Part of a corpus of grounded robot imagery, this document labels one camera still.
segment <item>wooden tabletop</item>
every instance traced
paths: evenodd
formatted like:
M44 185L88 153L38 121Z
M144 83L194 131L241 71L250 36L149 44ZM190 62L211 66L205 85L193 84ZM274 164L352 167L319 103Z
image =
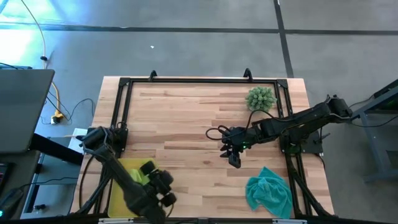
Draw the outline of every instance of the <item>wooden tabletop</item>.
M119 78L104 77L93 126L110 125ZM287 80L294 113L308 108L304 80ZM248 179L257 176L264 166L287 180L286 162L280 153L279 142L258 144L245 150L241 154L242 167L235 169L227 159L220 158L222 143L205 137L205 131L210 127L246 125L250 111L246 108L244 97L253 87L255 85L249 83L134 84L127 119L129 136L122 157L152 157L161 169L173 175L172 188L177 203L171 217L274 217L263 207L251 211L246 203L244 188ZM122 97L119 120L124 99L125 96ZM287 114L284 100L282 106L284 114ZM276 106L270 113L277 116ZM266 114L256 113L252 120L266 117ZM217 132L210 134L220 137ZM321 160L310 154L302 156L308 188L323 207L333 213ZM88 158L85 156L81 166L71 212L78 210L79 183ZM94 160L83 183L83 203L98 185L100 173L101 164ZM304 211L300 190L298 197L300 208Z

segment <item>concrete floor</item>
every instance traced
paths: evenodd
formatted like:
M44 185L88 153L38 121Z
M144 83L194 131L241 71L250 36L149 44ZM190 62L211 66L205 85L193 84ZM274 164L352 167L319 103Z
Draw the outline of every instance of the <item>concrete floor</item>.
M277 29L272 0L61 1L26 3L47 24L117 27L227 27ZM280 0L286 29L397 30L394 0ZM0 21L32 22L10 0ZM287 77L279 34L45 31L48 68L54 69L63 104L72 110L84 98L98 99L105 75L199 75ZM310 104L337 94L347 104L368 98L397 78L398 35L287 35L294 77L304 78ZM0 62L40 68L37 30L0 30ZM84 102L71 125L43 125L36 132L64 136L87 128ZM51 104L42 116L49 122ZM398 182L365 184L375 171L363 130L329 124L324 132L326 175L335 213L344 218L396 223Z

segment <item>teal towel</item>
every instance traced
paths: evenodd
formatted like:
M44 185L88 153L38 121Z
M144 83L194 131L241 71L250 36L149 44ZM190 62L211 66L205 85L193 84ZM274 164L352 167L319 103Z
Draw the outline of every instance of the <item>teal towel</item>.
M268 168L262 168L259 177L251 177L246 185L246 200L251 210L266 207L279 218L290 218L292 193L285 180Z

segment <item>yellow plate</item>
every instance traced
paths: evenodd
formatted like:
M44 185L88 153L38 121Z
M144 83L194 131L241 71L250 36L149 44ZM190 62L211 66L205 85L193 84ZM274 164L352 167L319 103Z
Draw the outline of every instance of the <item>yellow plate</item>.
M155 166L157 167L155 160L152 158L148 159L119 159L119 162L123 165L123 167L131 173L132 169L138 170L142 165L146 162L152 161ZM123 199L123 191L113 180L112 183L112 191L111 191L111 198L109 200L109 208L108 208L108 216L110 218L131 218L137 217L135 213L130 212L127 208L126 203Z

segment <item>green spiky ball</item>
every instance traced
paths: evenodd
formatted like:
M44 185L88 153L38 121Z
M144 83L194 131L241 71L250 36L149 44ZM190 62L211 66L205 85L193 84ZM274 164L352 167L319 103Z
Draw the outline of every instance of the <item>green spiky ball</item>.
M272 105L276 102L274 93L271 88L257 86L252 90L249 90L249 94L246 97L246 104L250 110L269 111Z

